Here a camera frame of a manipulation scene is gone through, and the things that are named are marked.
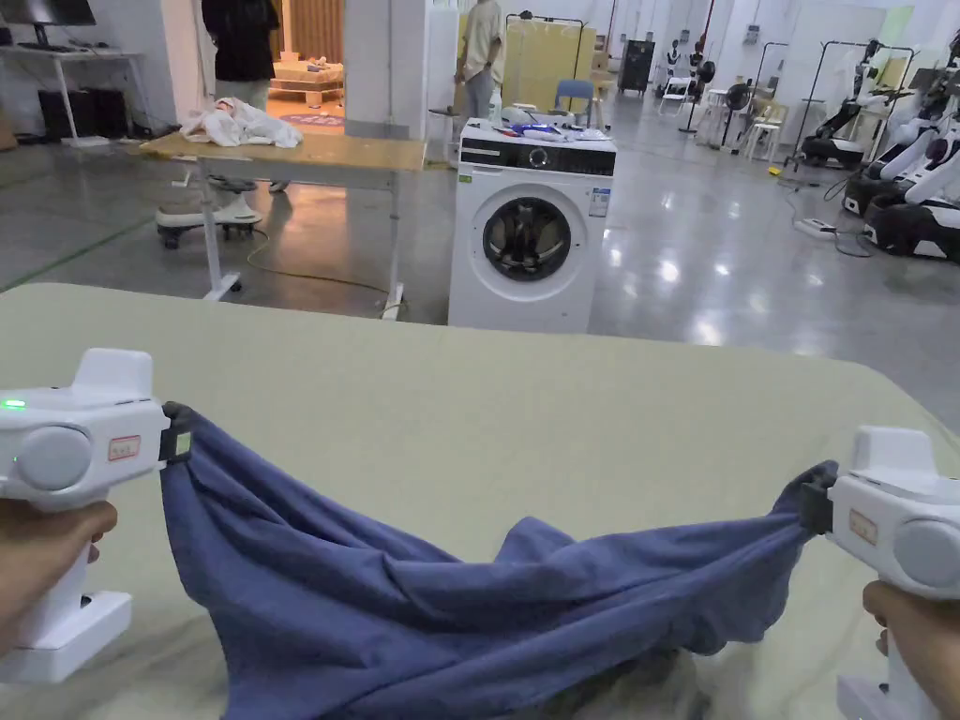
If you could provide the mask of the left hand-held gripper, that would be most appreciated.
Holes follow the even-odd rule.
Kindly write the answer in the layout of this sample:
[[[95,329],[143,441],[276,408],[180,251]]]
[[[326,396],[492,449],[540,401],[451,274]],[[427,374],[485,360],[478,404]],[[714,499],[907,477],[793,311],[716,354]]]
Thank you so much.
[[[17,389],[1,402],[1,494],[45,514],[105,501],[130,480],[188,462],[193,421],[153,393],[146,352],[87,350],[73,383]],[[3,658],[5,683],[59,683],[123,635],[132,598],[88,592],[88,551],[28,615]]]

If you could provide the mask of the person's left hand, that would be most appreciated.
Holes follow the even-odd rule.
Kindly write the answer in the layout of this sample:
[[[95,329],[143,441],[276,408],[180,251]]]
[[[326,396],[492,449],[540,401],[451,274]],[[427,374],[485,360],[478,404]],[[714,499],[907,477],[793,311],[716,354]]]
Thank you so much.
[[[98,558],[96,542],[116,523],[117,511],[106,501],[51,514],[1,501],[1,654],[14,647],[33,608],[78,558]]]

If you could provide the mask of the person's right hand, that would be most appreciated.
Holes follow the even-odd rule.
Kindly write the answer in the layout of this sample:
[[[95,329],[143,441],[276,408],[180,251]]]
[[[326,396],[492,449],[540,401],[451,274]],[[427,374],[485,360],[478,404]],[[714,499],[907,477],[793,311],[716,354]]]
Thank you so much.
[[[913,678],[945,719],[959,717],[959,602],[918,597],[874,581],[863,608],[882,627],[877,647],[895,645]]]

